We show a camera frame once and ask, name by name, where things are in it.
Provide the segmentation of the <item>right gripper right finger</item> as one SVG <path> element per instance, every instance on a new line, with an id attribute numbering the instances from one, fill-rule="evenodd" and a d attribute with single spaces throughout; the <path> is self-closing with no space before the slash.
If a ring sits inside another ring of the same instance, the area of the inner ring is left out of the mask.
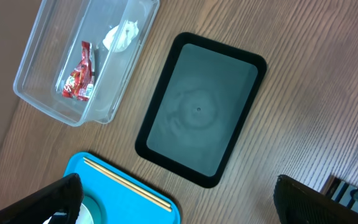
<path id="1" fill-rule="evenodd" d="M 273 201 L 281 223 L 358 224 L 358 213 L 287 175 L 278 176 Z"/>

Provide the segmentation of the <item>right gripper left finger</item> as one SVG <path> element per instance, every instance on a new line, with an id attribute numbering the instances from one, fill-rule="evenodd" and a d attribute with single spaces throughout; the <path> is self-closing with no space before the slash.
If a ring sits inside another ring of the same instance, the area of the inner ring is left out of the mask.
<path id="1" fill-rule="evenodd" d="M 80 176 L 72 173 L 0 210 L 0 223 L 75 223 L 83 197 Z"/>

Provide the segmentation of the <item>red snack wrapper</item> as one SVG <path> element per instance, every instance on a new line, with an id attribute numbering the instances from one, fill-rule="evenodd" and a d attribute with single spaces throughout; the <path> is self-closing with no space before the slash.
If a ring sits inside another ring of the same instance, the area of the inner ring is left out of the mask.
<path id="1" fill-rule="evenodd" d="M 81 42 L 81 60 L 63 86 L 62 96 L 79 101 L 91 98 L 95 83 L 95 59 L 92 43 Z"/>

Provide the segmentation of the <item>white napkin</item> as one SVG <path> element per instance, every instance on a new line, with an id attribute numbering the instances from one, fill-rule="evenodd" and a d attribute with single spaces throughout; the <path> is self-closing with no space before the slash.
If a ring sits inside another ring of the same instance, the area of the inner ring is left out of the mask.
<path id="1" fill-rule="evenodd" d="M 116 26 L 112 28 L 103 39 L 102 43 L 105 48 L 108 50 L 111 49 L 111 46 L 115 39 L 118 39 L 117 44 L 113 52 L 122 52 L 128 48 L 131 42 L 136 38 L 139 33 L 139 28 L 137 26 L 138 21 L 125 21 L 124 28 L 120 35 L 118 35 L 118 28 Z"/>

